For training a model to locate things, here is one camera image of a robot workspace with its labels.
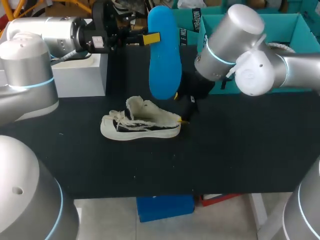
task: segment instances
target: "white table leg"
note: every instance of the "white table leg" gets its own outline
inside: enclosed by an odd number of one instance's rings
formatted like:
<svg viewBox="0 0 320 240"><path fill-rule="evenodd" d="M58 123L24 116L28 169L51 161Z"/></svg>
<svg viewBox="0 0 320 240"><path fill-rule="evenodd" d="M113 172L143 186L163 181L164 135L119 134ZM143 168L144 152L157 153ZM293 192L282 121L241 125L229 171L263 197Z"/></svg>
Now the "white table leg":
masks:
<svg viewBox="0 0 320 240"><path fill-rule="evenodd" d="M283 224L283 212L289 197L289 195L283 197L268 217L261 193L249 194L258 240L272 240L280 230Z"/></svg>
<svg viewBox="0 0 320 240"><path fill-rule="evenodd" d="M255 220L256 230L259 231L261 226L267 221L267 212L261 193L249 194L249 200Z"/></svg>

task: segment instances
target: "shoe upper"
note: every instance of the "shoe upper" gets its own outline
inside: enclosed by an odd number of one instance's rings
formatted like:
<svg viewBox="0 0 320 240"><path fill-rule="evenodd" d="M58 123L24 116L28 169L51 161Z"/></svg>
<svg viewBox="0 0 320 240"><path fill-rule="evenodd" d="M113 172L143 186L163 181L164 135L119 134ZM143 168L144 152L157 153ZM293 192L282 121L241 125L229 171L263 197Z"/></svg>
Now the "shoe upper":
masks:
<svg viewBox="0 0 320 240"><path fill-rule="evenodd" d="M117 131L154 131L180 126L180 116L159 108L150 100L132 96L126 101L124 111L110 111L104 116L113 119Z"/></svg>

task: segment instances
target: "shoe sole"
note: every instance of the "shoe sole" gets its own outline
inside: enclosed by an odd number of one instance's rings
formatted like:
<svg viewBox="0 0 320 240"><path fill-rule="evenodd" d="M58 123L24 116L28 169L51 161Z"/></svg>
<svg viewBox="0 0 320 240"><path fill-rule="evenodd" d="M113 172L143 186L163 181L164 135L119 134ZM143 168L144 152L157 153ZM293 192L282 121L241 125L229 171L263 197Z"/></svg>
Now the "shoe sole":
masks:
<svg viewBox="0 0 320 240"><path fill-rule="evenodd" d="M155 131L137 131L137 132L118 132L115 127L108 126L102 121L100 125L100 131L103 136L107 139L117 140L117 141L129 141L140 138L159 138L159 139L169 139L177 136L180 133L181 126L177 126L172 129L165 130L155 130Z"/></svg>

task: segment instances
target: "red object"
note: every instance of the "red object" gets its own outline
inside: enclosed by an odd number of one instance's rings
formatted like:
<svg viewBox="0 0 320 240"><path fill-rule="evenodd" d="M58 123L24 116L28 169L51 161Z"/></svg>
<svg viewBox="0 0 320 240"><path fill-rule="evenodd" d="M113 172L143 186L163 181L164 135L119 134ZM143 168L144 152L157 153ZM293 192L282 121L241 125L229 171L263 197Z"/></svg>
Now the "red object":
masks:
<svg viewBox="0 0 320 240"><path fill-rule="evenodd" d="M8 22L9 20L6 14L0 17L0 30L5 29Z"/></svg>
<svg viewBox="0 0 320 240"><path fill-rule="evenodd" d="M241 194L222 194L220 196L217 197L213 197L207 200L203 199L203 196L200 196L200 202L201 204L206 207L212 204L216 204L216 203L220 203L224 200L228 200L228 199L232 199L234 197L240 196Z"/></svg>

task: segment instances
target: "metal cylinder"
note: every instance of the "metal cylinder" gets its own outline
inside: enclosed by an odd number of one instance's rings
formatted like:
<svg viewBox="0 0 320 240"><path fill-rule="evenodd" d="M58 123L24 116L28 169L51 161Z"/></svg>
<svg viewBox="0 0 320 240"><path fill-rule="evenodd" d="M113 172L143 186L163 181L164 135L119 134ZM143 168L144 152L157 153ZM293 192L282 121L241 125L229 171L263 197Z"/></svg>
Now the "metal cylinder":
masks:
<svg viewBox="0 0 320 240"><path fill-rule="evenodd" d="M283 212L288 240L320 239L320 157L289 198Z"/></svg>
<svg viewBox="0 0 320 240"><path fill-rule="evenodd" d="M79 28L86 22L79 17L26 17L9 23L7 39L15 34L29 32L42 37L48 45L50 54L61 58L73 50L80 50Z"/></svg>
<svg viewBox="0 0 320 240"><path fill-rule="evenodd" d="M237 58L261 38L264 28L253 9L241 4L231 6L196 59L196 70L211 81L225 77Z"/></svg>
<svg viewBox="0 0 320 240"><path fill-rule="evenodd" d="M75 240L77 209L34 152L0 136L0 239Z"/></svg>
<svg viewBox="0 0 320 240"><path fill-rule="evenodd" d="M0 125L42 116L59 105L48 47L39 35L17 33L0 45L8 85L0 87Z"/></svg>
<svg viewBox="0 0 320 240"><path fill-rule="evenodd" d="M319 53L282 53L279 56L287 68L287 76L281 87L320 90Z"/></svg>
<svg viewBox="0 0 320 240"><path fill-rule="evenodd" d="M0 49L9 85L34 86L53 79L48 47L38 35L18 33Z"/></svg>

